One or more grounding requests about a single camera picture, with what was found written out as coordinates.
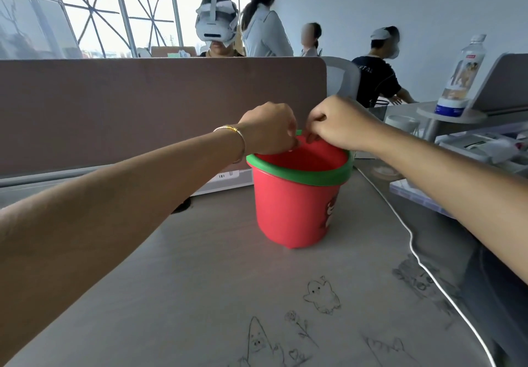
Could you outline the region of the person's left hand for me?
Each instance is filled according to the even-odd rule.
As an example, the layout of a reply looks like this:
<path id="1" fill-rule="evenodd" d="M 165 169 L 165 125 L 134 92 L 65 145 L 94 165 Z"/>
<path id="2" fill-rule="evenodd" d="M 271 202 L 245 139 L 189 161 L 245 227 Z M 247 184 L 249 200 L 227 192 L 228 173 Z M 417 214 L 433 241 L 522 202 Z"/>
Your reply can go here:
<path id="1" fill-rule="evenodd" d="M 273 155 L 284 153 L 287 104 L 265 103 L 247 111 L 235 128 L 241 133 L 246 155 Z"/>

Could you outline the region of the clear plastic box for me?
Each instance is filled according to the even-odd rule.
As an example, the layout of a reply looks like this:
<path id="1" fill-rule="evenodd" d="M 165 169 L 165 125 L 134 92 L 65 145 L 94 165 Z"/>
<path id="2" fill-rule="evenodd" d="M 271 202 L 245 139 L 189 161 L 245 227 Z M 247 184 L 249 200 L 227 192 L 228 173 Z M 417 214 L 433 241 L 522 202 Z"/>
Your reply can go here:
<path id="1" fill-rule="evenodd" d="M 442 208 L 437 202 L 427 196 L 424 192 L 415 187 L 406 178 L 399 181 L 391 182 L 389 184 L 389 190 L 395 195 L 407 198 L 408 200 L 416 204 L 422 205 L 429 210 L 435 211 L 446 217 L 454 219 L 454 217 L 450 213 L 448 213 L 444 208 Z"/>

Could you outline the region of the person's left forearm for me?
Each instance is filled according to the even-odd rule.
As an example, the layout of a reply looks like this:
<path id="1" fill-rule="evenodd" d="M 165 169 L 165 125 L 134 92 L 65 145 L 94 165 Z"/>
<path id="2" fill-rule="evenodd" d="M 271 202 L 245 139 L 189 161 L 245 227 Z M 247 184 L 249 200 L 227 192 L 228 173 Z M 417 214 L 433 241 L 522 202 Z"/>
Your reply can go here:
<path id="1" fill-rule="evenodd" d="M 0 211 L 0 367 L 215 174 L 241 133 L 213 133 L 75 178 Z"/>

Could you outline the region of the grey monitor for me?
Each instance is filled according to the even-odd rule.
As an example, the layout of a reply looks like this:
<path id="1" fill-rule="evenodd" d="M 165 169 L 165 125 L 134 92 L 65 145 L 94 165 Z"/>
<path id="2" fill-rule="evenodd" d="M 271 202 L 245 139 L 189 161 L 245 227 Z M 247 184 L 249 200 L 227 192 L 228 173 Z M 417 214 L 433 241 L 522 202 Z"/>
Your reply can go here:
<path id="1" fill-rule="evenodd" d="M 500 55 L 475 96 L 471 109 L 490 116 L 528 111 L 528 53 Z"/>

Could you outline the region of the person's right hand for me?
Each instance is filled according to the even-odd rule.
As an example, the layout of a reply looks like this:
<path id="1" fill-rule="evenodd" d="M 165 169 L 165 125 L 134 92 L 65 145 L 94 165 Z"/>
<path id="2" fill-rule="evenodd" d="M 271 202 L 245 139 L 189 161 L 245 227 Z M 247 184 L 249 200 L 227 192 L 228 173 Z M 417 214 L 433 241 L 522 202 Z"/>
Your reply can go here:
<path id="1" fill-rule="evenodd" d="M 327 112 L 325 135 L 327 143 L 343 150 L 376 150 L 386 137 L 387 127 L 353 100 L 339 96 L 327 97 L 314 109 Z"/>

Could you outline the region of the clear plastic water bottle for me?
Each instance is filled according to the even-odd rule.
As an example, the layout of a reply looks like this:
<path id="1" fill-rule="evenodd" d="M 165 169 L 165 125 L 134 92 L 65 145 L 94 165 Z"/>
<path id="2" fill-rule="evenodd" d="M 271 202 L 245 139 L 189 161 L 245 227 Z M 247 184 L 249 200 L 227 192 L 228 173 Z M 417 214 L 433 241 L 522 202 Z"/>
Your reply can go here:
<path id="1" fill-rule="evenodd" d="M 460 117 L 469 103 L 468 93 L 486 55 L 486 34 L 474 35 L 464 47 L 452 68 L 445 88 L 434 109 L 436 115 Z"/>

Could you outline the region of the white cup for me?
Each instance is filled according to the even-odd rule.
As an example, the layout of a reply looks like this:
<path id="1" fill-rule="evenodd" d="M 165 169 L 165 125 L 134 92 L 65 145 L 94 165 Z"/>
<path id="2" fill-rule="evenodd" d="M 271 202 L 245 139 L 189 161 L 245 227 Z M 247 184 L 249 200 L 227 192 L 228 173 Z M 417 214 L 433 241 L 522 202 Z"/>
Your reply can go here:
<path id="1" fill-rule="evenodd" d="M 420 121 L 413 117 L 390 115 L 386 116 L 384 122 L 413 136 L 419 135 Z"/>

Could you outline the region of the white tray of supplies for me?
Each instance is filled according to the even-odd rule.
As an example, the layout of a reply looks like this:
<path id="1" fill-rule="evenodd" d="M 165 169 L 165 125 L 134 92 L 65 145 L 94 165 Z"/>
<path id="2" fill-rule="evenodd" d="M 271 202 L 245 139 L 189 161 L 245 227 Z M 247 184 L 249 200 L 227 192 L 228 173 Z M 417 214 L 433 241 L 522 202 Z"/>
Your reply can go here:
<path id="1" fill-rule="evenodd" d="M 438 137 L 435 144 L 504 170 L 528 178 L 528 142 L 497 133 L 463 133 Z"/>

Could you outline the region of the person's right forearm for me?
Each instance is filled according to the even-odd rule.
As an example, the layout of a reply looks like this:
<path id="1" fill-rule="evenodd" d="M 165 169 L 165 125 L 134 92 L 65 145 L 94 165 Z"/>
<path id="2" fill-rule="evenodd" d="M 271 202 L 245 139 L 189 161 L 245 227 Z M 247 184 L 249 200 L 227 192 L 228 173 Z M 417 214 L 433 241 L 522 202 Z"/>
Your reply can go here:
<path id="1" fill-rule="evenodd" d="M 528 285 L 528 180 L 367 118 L 358 150 L 394 167 Z"/>

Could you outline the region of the glass partition panel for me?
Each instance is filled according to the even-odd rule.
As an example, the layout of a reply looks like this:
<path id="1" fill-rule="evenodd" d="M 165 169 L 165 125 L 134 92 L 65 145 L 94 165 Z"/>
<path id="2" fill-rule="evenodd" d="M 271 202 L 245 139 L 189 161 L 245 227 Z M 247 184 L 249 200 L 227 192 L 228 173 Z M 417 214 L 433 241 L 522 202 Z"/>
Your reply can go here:
<path id="1" fill-rule="evenodd" d="M 61 2 L 0 0 L 0 60 L 82 58 Z"/>

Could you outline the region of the white office chair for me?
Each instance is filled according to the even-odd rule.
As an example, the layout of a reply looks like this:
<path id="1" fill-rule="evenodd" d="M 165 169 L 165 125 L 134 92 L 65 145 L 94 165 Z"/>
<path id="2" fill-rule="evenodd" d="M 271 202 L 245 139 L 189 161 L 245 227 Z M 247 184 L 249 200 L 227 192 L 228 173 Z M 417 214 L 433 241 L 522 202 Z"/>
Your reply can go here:
<path id="1" fill-rule="evenodd" d="M 326 95 L 357 100 L 361 80 L 360 69 L 341 57 L 322 56 L 326 65 Z"/>

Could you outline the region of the brown desk divider panel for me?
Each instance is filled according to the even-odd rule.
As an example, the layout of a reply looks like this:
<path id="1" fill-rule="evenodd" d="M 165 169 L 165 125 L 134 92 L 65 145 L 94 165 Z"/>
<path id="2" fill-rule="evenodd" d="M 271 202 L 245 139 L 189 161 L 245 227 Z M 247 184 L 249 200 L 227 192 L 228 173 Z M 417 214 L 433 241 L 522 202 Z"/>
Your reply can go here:
<path id="1" fill-rule="evenodd" d="M 0 61 L 0 178 L 109 165 L 266 102 L 300 124 L 327 94 L 317 57 Z"/>

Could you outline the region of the window frame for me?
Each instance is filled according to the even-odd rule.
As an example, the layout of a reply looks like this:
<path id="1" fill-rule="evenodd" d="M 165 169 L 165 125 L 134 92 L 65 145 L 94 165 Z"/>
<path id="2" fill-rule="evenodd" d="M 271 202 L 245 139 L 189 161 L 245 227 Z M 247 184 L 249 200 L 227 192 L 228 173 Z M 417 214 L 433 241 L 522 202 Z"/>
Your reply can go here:
<path id="1" fill-rule="evenodd" d="M 204 51 L 195 31 L 202 0 L 62 0 L 88 58 L 135 57 L 135 48 L 185 46 Z M 233 0 L 242 10 L 249 0 Z"/>

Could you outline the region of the white power strip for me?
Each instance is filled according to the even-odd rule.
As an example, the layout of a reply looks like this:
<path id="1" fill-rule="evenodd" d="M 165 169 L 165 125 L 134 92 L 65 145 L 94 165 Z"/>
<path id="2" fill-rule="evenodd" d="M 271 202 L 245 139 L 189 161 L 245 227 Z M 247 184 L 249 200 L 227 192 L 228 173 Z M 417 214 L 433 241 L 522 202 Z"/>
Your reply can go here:
<path id="1" fill-rule="evenodd" d="M 251 169 L 227 171 L 216 175 L 191 196 L 195 197 L 209 193 L 232 190 L 253 184 L 254 179 Z"/>

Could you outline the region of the white round stand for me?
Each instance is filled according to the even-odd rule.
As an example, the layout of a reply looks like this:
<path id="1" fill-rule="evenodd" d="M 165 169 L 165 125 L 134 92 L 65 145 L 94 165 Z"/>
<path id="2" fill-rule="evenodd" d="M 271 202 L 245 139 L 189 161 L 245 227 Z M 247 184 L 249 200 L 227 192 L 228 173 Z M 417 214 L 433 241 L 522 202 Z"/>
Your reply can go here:
<path id="1" fill-rule="evenodd" d="M 449 125 L 477 125 L 487 119 L 487 114 L 479 110 L 466 109 L 459 117 L 450 117 L 435 114 L 434 110 L 436 103 L 419 103 L 417 107 L 417 114 L 427 119 L 425 128 L 423 129 L 422 139 L 427 142 L 434 143 L 436 138 L 440 135 L 440 130 L 444 126 Z"/>

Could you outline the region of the red bucket with green rim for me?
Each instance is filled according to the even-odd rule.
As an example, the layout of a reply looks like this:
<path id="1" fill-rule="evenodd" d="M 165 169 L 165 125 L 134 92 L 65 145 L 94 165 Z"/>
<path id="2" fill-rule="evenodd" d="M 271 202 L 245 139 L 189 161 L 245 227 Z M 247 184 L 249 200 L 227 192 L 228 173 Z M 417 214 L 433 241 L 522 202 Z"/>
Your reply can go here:
<path id="1" fill-rule="evenodd" d="M 321 139 L 274 154 L 247 156 L 254 180 L 257 223 L 272 242 L 307 248 L 328 232 L 341 187 L 352 174 L 352 153 Z"/>

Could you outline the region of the brown cardboard box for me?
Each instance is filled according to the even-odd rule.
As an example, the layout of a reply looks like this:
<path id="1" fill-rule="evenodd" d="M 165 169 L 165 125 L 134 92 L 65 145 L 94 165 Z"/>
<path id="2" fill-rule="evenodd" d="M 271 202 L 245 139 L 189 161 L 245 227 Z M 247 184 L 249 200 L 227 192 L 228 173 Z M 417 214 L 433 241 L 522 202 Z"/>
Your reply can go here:
<path id="1" fill-rule="evenodd" d="M 197 57 L 195 47 L 192 46 L 152 46 L 150 48 L 150 54 L 152 57 Z"/>

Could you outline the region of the black mesh bin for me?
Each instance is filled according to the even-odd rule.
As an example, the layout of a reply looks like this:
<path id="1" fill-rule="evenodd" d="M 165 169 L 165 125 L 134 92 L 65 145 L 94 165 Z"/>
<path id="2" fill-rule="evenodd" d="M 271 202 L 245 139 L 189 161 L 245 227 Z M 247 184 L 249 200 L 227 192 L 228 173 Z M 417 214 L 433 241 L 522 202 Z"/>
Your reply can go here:
<path id="1" fill-rule="evenodd" d="M 368 111 L 381 122 L 385 121 L 386 111 L 391 102 L 385 98 L 369 101 Z"/>

